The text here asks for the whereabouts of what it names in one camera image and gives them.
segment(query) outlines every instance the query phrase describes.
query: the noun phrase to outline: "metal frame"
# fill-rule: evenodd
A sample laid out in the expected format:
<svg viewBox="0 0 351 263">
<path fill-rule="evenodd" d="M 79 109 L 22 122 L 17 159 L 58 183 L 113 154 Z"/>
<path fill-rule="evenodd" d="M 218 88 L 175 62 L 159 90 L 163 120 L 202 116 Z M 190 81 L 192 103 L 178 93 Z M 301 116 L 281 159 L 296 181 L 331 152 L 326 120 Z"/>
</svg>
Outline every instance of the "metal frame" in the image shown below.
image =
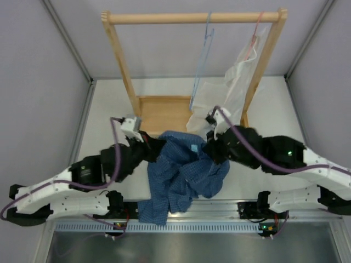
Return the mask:
<svg viewBox="0 0 351 263">
<path fill-rule="evenodd" d="M 43 6 L 46 8 L 48 13 L 52 17 L 53 22 L 55 23 L 61 36 L 63 37 L 64 41 L 66 42 L 67 47 L 69 48 L 69 50 L 72 53 L 72 56 L 76 59 L 78 65 L 81 68 L 87 81 L 92 82 L 92 78 L 91 78 L 87 68 L 85 67 L 84 62 L 82 61 L 77 49 L 75 48 L 70 36 L 68 35 L 67 31 L 65 30 L 61 20 L 59 19 L 59 16 L 57 15 L 54 7 L 52 6 L 50 0 L 41 0 L 41 2 L 43 3 Z M 325 4 L 321 14 L 319 15 L 315 25 L 313 26 L 313 28 L 310 31 L 310 34 L 308 35 L 305 42 L 303 43 L 299 53 L 297 54 L 290 69 L 288 70 L 288 73 L 285 75 L 287 81 L 288 81 L 288 78 L 290 77 L 290 75 L 292 74 L 293 70 L 295 69 L 295 67 L 298 65 L 298 62 L 301 59 L 301 57 L 303 56 L 306 48 L 310 45 L 313 37 L 315 36 L 315 33 L 318 31 L 325 16 L 331 10 L 331 8 L 335 2 L 336 2 L 336 0 L 327 0 L 326 1 L 326 4 Z M 92 98 L 93 98 L 95 84 L 96 83 L 92 83 L 92 85 L 89 87 L 87 101 L 86 101 L 86 103 L 84 105 L 84 109 L 82 111 L 81 121 L 80 121 L 79 127 L 77 129 L 77 136 L 76 136 L 73 148 L 72 148 L 72 154 L 70 156 L 70 163 L 73 162 L 77 158 L 78 153 L 79 153 L 81 141 L 83 138 L 84 128 L 86 125 L 90 105 L 91 105 Z M 228 220 L 231 216 L 234 216 L 234 214 L 235 214 L 233 211 L 233 208 L 236 205 L 235 204 L 236 202 L 240 202 L 240 201 L 218 201 L 218 202 L 211 201 L 211 203 L 214 204 L 214 207 L 216 207 L 215 210 L 217 210 L 217 212 L 220 211 L 222 215 L 226 215 L 228 217 L 227 218 Z M 181 220 L 183 222 L 189 222 L 189 221 L 193 220 L 191 218 L 196 217 L 195 216 L 196 214 L 198 216 L 199 215 L 204 216 L 207 213 L 207 216 L 209 216 L 208 212 L 209 212 L 208 209 L 203 209 L 202 211 L 197 211 L 197 212 L 196 211 L 189 211 L 189 213 L 186 213 L 187 216 L 183 216 L 183 218 L 181 218 L 181 216 L 179 214 L 178 215 L 175 214 L 175 215 L 172 215 L 169 220 L 170 221 Z M 350 236 L 348 234 L 348 231 L 346 229 L 345 223 L 340 216 L 327 214 L 327 213 L 324 213 L 321 211 L 296 211 L 296 212 L 290 213 L 289 221 L 293 221 L 293 222 L 327 221 L 327 222 L 329 222 L 332 236 L 335 240 L 335 246 L 339 252 L 341 262 L 342 263 L 351 262 L 351 240 L 350 240 Z M 33 262 L 37 262 L 37 263 L 46 262 L 47 256 L 49 253 L 49 248 L 50 248 L 49 244 L 51 244 L 55 228 L 56 228 L 55 221 L 49 221 L 44 225 L 43 233 L 42 233 L 41 239 L 39 240 L 38 247 L 37 247 Z"/>
<path fill-rule="evenodd" d="M 313 38 L 315 37 L 316 33 L 318 32 L 319 28 L 321 27 L 325 17 L 327 14 L 330 12 L 334 4 L 337 2 L 337 0 L 327 0 L 324 7 L 322 8 L 322 11 L 318 15 L 318 18 L 316 22 L 314 23 L 313 27 L 309 31 L 307 38 L 304 40 L 302 43 L 297 55 L 295 56 L 294 61 L 292 62 L 291 66 L 289 67 L 287 73 L 285 74 L 285 78 L 288 81 L 288 79 L 291 77 L 293 74 L 295 68 L 297 67 L 298 63 L 300 62 L 301 58 L 305 54 L 305 51 L 307 48 L 310 46 Z"/>
<path fill-rule="evenodd" d="M 58 16 L 55 8 L 51 4 L 50 0 L 40 0 L 40 2 L 43 4 L 44 8 L 48 12 L 48 14 L 51 16 L 54 25 L 58 29 L 59 33 L 62 36 L 62 39 L 65 41 L 69 51 L 71 52 L 73 58 L 76 60 L 78 67 L 81 69 L 82 73 L 84 74 L 86 80 L 91 84 L 93 83 L 93 79 L 91 75 L 88 72 L 87 67 L 85 66 L 81 56 L 79 55 L 79 52 L 77 48 L 75 47 L 70 35 L 67 33 L 66 28 L 64 27 L 63 23 L 61 22 L 60 17 Z"/>
<path fill-rule="evenodd" d="M 257 233 L 255 224 L 248 223 L 246 220 L 240 220 L 237 212 L 237 203 L 249 200 L 222 200 L 211 201 L 196 200 L 193 201 L 191 208 L 186 213 L 169 214 L 168 227 L 161 228 L 155 225 L 139 223 L 131 220 L 131 230 L 129 232 L 186 232 L 190 229 L 197 233 L 206 233 L 215 231 L 218 227 L 222 233 Z M 116 220 L 109 222 L 124 222 L 125 220 Z M 348 235 L 345 223 L 341 216 L 324 211 L 302 210 L 290 212 L 289 222 L 328 222 L 335 242 L 335 247 L 339 253 L 341 263 L 351 262 L 351 240 Z M 83 217 L 60 219 L 59 221 L 50 221 L 46 223 L 41 245 L 36 253 L 35 263 L 45 262 L 49 253 L 53 234 L 55 230 L 60 232 L 106 232 L 104 227 L 99 226 Z"/>
</svg>

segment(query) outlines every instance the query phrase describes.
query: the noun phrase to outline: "gray wall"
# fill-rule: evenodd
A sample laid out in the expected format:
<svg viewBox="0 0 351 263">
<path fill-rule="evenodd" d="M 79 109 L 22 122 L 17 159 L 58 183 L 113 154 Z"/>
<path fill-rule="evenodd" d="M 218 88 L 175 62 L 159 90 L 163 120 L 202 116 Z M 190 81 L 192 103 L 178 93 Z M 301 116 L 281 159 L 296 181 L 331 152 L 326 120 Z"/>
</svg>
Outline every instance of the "gray wall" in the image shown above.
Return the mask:
<svg viewBox="0 0 351 263">
<path fill-rule="evenodd" d="M 289 83 L 309 146 L 351 167 L 351 1 L 337 0 Z"/>
<path fill-rule="evenodd" d="M 118 77 L 118 65 L 100 14 L 274 12 L 288 8 L 288 20 L 266 74 L 283 75 L 326 0 L 51 0 L 94 78 Z M 224 75 L 251 39 L 254 24 L 216 24 L 206 75 Z M 127 25 L 117 33 L 132 76 L 193 76 L 205 25 Z"/>
<path fill-rule="evenodd" d="M 39 0 L 0 8 L 0 206 L 69 161 L 88 82 Z M 31 262 L 42 226 L 0 222 L 0 261 Z"/>
</svg>

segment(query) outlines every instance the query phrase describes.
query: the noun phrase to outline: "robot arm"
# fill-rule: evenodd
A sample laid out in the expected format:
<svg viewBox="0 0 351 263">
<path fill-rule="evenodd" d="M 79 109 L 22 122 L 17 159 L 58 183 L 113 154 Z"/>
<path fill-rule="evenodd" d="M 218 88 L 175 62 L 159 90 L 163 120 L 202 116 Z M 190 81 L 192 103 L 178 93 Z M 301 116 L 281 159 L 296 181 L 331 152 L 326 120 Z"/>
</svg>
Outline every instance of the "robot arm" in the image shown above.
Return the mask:
<svg viewBox="0 0 351 263">
<path fill-rule="evenodd" d="M 303 143 L 286 137 L 263 138 L 252 128 L 229 128 L 230 113 L 215 108 L 206 119 L 214 125 L 207 134 L 204 151 L 216 162 L 229 159 L 265 173 L 289 175 L 314 183 L 297 190 L 259 193 L 257 202 L 239 204 L 242 218 L 274 218 L 275 213 L 295 209 L 325 209 L 334 214 L 351 215 L 350 170 L 314 153 Z M 238 135 L 242 135 L 256 154 Z"/>
<path fill-rule="evenodd" d="M 203 151 L 215 163 L 228 159 L 252 169 L 260 167 L 265 173 L 294 176 L 314 184 L 297 190 L 261 192 L 256 202 L 239 203 L 242 219 L 274 219 L 277 215 L 285 218 L 286 211 L 294 209 L 325 209 L 351 215 L 351 172 L 348 169 L 317 155 L 295 139 L 286 136 L 264 138 L 253 128 L 230 127 L 229 117 L 226 109 L 216 107 L 206 118 L 214 129 L 207 134 Z M 139 118 L 124 118 L 120 122 L 129 146 L 118 144 L 118 177 L 115 177 L 116 145 L 112 145 L 99 155 L 88 156 L 37 185 L 13 185 L 10 198 L 17 200 L 26 196 L 7 210 L 7 220 L 32 226 L 61 216 L 82 214 L 118 218 L 129 205 L 135 210 L 135 203 L 123 202 L 120 193 L 105 193 L 101 189 L 106 184 L 122 182 L 141 161 L 155 162 L 166 141 L 140 131 Z"/>
<path fill-rule="evenodd" d="M 140 131 L 140 118 L 120 120 L 121 130 L 126 135 L 129 146 L 118 144 L 120 150 L 120 168 L 116 182 L 122 182 L 133 173 L 142 161 L 155 162 L 166 141 L 154 139 Z M 14 208 L 7 210 L 7 220 L 21 225 L 32 226 L 46 220 L 62 216 L 93 214 L 99 218 L 113 218 L 122 211 L 123 197 L 117 191 L 107 194 L 102 190 L 113 179 L 116 166 L 116 145 L 100 151 L 99 155 L 88 156 L 74 163 L 62 173 L 29 187 L 13 185 L 10 198 L 15 200 L 25 194 L 25 198 L 16 202 Z"/>
</svg>

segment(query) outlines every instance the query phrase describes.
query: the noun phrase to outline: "white table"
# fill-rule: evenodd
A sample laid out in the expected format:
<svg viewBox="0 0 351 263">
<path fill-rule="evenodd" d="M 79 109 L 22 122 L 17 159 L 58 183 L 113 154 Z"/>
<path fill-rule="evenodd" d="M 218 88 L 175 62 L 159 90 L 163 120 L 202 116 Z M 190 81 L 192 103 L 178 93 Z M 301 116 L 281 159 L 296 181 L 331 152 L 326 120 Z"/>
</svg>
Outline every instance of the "white table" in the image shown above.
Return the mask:
<svg viewBox="0 0 351 263">
<path fill-rule="evenodd" d="M 190 95 L 193 78 L 134 79 L 137 95 Z M 203 81 L 220 83 L 222 78 L 204 78 Z M 90 108 L 79 159 L 96 155 L 101 149 L 114 143 L 109 117 L 124 117 L 133 114 L 122 80 L 97 82 Z M 283 77 L 263 77 L 248 111 L 251 127 L 262 136 L 287 135 L 303 141 L 298 120 Z M 118 131 L 120 142 L 126 143 Z M 146 171 L 147 162 L 140 164 L 121 184 L 110 189 L 121 192 L 126 200 L 149 199 L 150 190 Z M 289 176 L 273 176 L 261 170 L 251 170 L 231 162 L 230 171 L 223 182 L 222 190 L 215 200 L 256 199 L 261 191 L 290 190 L 309 186 L 310 183 Z"/>
</svg>

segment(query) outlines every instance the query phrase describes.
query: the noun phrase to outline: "purple cable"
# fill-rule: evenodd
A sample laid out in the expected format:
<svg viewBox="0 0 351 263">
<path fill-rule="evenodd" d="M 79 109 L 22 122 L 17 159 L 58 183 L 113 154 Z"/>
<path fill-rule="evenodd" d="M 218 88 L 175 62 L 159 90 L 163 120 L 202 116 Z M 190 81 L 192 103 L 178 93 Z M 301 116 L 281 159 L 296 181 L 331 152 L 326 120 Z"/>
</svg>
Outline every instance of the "purple cable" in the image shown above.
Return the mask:
<svg viewBox="0 0 351 263">
<path fill-rule="evenodd" d="M 116 238 L 121 238 L 121 237 L 123 237 L 124 236 L 124 234 L 125 234 L 125 231 L 121 234 L 121 235 L 119 235 L 119 236 L 117 236 L 117 237 L 115 237 L 114 236 L 114 238 L 116 239 Z M 76 250 L 80 245 L 82 245 L 85 241 L 87 241 L 88 239 L 90 239 L 90 238 L 92 238 L 92 237 L 97 237 L 97 236 L 105 236 L 105 234 L 104 233 L 94 233 L 94 234 L 92 234 L 92 235 L 89 235 L 89 236 L 87 236 L 87 237 L 85 237 L 84 239 L 82 239 L 82 240 L 80 240 L 79 242 L 77 242 L 76 244 L 74 244 L 74 246 L 73 247 L 71 247 L 69 250 L 67 250 L 65 253 L 63 253 L 63 254 L 61 254 L 61 253 L 59 253 L 59 251 L 58 251 L 58 247 L 57 247 L 57 243 L 56 243 L 56 240 L 54 241 L 54 250 L 55 250 L 55 254 L 56 254 L 56 256 L 57 257 L 59 257 L 59 258 L 64 258 L 65 256 L 67 256 L 68 254 L 70 254 L 70 253 L 72 253 L 74 250 Z"/>
<path fill-rule="evenodd" d="M 116 226 L 116 225 L 111 224 L 111 223 L 108 223 L 108 222 L 106 222 L 106 221 L 104 221 L 104 220 L 100 220 L 100 219 L 93 218 L 91 215 L 84 215 L 84 216 L 87 217 L 87 218 L 89 218 L 89 219 L 91 219 L 91 220 L 93 220 L 93 221 L 95 221 L 95 222 L 98 222 L 98 223 L 101 223 L 101 224 L 105 224 L 105 225 L 111 226 L 111 227 L 116 228 L 116 229 L 119 229 L 119 230 L 123 230 L 123 231 L 126 230 L 125 227 Z"/>
<path fill-rule="evenodd" d="M 239 130 L 236 128 L 236 126 L 232 125 L 231 121 L 228 119 L 228 117 L 224 114 L 224 112 L 220 109 L 219 106 L 215 106 L 212 112 L 212 116 L 214 115 L 215 111 L 218 111 L 220 113 L 220 115 L 222 115 L 222 117 L 224 118 L 225 122 L 228 124 L 230 130 L 235 134 L 235 136 L 239 139 L 239 141 L 245 146 L 245 148 L 247 148 L 247 150 L 256 157 L 256 159 L 258 159 L 261 163 L 277 170 L 280 171 L 282 173 L 288 173 L 288 174 L 292 174 L 292 173 L 299 173 L 301 171 L 306 171 L 306 170 L 310 170 L 310 169 L 316 169 L 316 168 L 330 168 L 332 170 L 336 170 L 336 171 L 340 171 L 341 173 L 347 174 L 351 176 L 351 172 L 341 169 L 339 167 L 330 167 L 328 164 L 314 164 L 314 165 L 309 165 L 306 167 L 301 167 L 301 168 L 295 168 L 295 169 L 289 169 L 289 168 L 284 168 L 281 167 L 279 165 L 276 165 L 274 163 L 272 163 L 270 160 L 266 159 L 265 157 L 263 157 L 258 151 L 256 151 L 255 148 L 253 148 L 251 146 L 251 144 L 245 139 L 245 137 L 239 132 Z"/>
<path fill-rule="evenodd" d="M 114 182 L 117 177 L 118 177 L 118 172 L 120 171 L 120 166 L 121 166 L 121 151 L 120 151 L 120 146 L 118 144 L 118 136 L 117 136 L 117 131 L 116 131 L 116 127 L 115 127 L 115 123 L 114 121 L 118 121 L 121 122 L 122 119 L 119 118 L 114 118 L 111 117 L 110 118 L 110 123 L 112 126 L 112 131 L 113 131 L 113 136 L 114 136 L 114 141 L 115 141 L 115 151 L 116 151 L 116 165 L 115 165 L 115 170 L 114 170 L 114 174 L 111 177 L 111 180 L 106 183 L 105 185 L 100 185 L 100 186 L 88 186 L 88 185 L 82 185 L 82 184 L 78 184 L 76 182 L 71 182 L 71 181 L 67 181 L 67 180 L 54 180 L 53 182 L 47 182 L 46 184 L 43 184 L 37 188 L 35 188 L 34 190 L 32 190 L 30 193 L 26 193 L 16 199 L 14 199 L 13 201 L 11 201 L 10 203 L 8 203 L 1 211 L 0 211 L 0 219 L 6 221 L 6 218 L 4 217 L 4 213 L 7 209 L 9 209 L 10 207 L 12 207 L 15 203 L 17 203 L 18 201 L 26 198 L 27 196 L 51 185 L 51 184 L 69 184 L 72 186 L 76 186 L 79 188 L 85 188 L 88 190 L 101 190 L 101 189 L 105 189 L 107 188 L 112 182 Z"/>
</svg>

